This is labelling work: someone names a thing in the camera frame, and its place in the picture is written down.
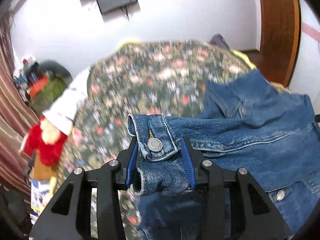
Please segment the blue denim jacket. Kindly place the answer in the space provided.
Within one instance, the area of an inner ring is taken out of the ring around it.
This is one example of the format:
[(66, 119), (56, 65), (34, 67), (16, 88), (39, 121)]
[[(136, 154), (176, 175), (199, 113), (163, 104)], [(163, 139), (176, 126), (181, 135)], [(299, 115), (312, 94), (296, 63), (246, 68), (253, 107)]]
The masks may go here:
[(244, 167), (267, 193), (292, 233), (319, 200), (319, 125), (308, 95), (277, 91), (258, 70), (227, 84), (209, 81), (196, 118), (129, 115), (138, 141), (142, 239), (195, 239), (202, 194), (187, 180), (181, 142), (221, 168)]

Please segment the red plush toy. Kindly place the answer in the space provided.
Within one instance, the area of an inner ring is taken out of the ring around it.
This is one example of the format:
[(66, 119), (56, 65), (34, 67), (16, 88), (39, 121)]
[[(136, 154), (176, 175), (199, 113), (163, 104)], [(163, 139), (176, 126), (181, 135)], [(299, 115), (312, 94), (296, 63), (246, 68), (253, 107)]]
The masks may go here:
[(60, 160), (66, 140), (67, 135), (42, 116), (29, 130), (25, 142), (21, 145), (21, 151), (28, 158), (37, 153), (43, 165), (54, 166)]

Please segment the brown cardboard board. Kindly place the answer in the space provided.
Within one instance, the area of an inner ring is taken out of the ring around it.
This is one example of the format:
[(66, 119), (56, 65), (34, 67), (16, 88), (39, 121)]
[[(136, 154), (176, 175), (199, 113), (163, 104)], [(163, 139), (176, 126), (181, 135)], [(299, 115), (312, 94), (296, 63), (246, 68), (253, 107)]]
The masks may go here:
[(41, 163), (39, 154), (35, 153), (32, 171), (30, 174), (31, 179), (42, 181), (50, 180), (52, 177), (57, 177), (57, 166), (46, 166)]

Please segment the white pillow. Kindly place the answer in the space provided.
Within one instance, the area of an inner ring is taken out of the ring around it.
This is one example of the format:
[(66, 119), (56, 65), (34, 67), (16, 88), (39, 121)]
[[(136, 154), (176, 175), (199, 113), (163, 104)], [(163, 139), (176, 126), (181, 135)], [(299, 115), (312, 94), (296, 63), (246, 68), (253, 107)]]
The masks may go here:
[(70, 135), (76, 113), (88, 97), (87, 80), (90, 72), (90, 67), (81, 71), (62, 95), (42, 112), (43, 116), (65, 135)]

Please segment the green floral bedspread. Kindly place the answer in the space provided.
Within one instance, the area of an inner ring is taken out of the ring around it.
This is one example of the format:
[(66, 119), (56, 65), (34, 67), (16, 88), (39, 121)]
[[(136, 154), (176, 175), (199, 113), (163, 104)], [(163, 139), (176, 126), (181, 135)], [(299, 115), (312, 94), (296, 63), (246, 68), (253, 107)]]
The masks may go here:
[[(64, 145), (59, 184), (74, 168), (100, 168), (127, 148), (128, 122), (140, 143), (154, 137), (173, 150), (164, 117), (197, 117), (208, 81), (227, 83), (249, 70), (231, 50), (195, 41), (131, 44), (99, 61)], [(203, 194), (191, 192), (178, 155), (151, 161), (139, 151), (133, 185), (119, 196), (127, 239), (196, 238)]]

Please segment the green storage box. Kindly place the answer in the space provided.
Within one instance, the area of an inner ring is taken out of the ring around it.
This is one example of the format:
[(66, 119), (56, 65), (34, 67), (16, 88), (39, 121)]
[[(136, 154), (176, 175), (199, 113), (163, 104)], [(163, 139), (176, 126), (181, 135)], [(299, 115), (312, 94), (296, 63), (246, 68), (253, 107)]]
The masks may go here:
[(66, 89), (66, 84), (61, 78), (50, 80), (29, 102), (29, 106), (39, 118), (42, 112), (49, 109), (54, 101), (60, 97)]

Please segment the striped pink curtain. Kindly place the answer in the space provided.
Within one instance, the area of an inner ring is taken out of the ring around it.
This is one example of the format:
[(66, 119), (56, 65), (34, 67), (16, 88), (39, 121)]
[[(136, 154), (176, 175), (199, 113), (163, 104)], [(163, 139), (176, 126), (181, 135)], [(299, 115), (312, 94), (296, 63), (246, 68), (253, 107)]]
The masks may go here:
[(15, 87), (14, 51), (10, 36), (11, 13), (1, 16), (1, 185), (30, 198), (30, 187), (23, 180), (27, 164), (20, 154), (23, 137), (37, 123), (32, 109), (23, 102)]

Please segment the yellow blanket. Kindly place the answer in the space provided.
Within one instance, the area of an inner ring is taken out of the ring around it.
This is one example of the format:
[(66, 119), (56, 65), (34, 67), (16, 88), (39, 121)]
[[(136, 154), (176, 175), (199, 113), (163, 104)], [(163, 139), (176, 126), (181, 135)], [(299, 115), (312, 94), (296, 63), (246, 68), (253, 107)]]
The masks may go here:
[(238, 50), (231, 50), (231, 52), (237, 57), (239, 57), (240, 59), (242, 59), (249, 66), (250, 69), (257, 68), (256, 65), (250, 61), (249, 57), (245, 53), (240, 52)]

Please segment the orange box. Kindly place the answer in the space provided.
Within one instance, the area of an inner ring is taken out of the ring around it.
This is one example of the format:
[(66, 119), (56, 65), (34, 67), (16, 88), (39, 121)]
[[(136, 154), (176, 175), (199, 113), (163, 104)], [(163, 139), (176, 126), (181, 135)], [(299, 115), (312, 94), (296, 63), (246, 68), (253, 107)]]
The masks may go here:
[(49, 82), (47, 77), (40, 78), (36, 83), (34, 83), (28, 91), (31, 98), (34, 98), (38, 92), (40, 92)]

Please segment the grey neck pillow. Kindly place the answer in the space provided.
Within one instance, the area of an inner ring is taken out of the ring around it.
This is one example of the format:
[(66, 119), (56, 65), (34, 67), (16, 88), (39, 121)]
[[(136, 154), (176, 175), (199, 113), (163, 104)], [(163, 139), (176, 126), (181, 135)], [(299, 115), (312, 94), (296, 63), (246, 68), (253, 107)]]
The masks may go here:
[(63, 65), (54, 60), (41, 61), (37, 67), (37, 72), (52, 72), (55, 76), (61, 78), (66, 84), (70, 84), (73, 81), (70, 72)]

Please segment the yellow plush headrest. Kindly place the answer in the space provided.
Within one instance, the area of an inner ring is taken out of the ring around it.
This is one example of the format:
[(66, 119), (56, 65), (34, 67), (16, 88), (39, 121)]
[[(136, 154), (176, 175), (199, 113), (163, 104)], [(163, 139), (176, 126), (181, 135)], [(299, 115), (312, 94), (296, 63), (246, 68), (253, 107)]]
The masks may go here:
[(120, 47), (119, 47), (119, 49), (121, 49), (121, 48), (123, 48), (123, 47), (125, 47), (125, 46), (127, 46), (127, 45), (131, 45), (131, 44), (139, 44), (140, 42), (138, 42), (138, 41), (127, 41), (127, 42), (124, 42)]

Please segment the purple grey backpack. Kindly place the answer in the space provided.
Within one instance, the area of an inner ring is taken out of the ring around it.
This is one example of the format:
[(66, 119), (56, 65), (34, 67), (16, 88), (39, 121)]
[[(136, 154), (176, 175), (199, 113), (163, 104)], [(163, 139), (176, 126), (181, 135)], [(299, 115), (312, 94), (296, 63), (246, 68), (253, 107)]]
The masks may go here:
[(215, 45), (218, 46), (222, 49), (226, 49), (226, 50), (230, 50), (228, 44), (226, 43), (225, 39), (220, 35), (220, 34), (216, 34), (214, 35), (210, 42), (211, 45)]

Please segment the brown wooden door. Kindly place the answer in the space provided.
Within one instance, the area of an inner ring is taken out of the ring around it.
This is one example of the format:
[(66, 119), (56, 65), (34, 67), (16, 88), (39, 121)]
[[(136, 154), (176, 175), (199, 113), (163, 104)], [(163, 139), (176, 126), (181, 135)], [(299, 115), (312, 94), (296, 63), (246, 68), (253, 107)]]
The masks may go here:
[(261, 41), (258, 67), (285, 87), (295, 69), (300, 42), (299, 0), (260, 0)]

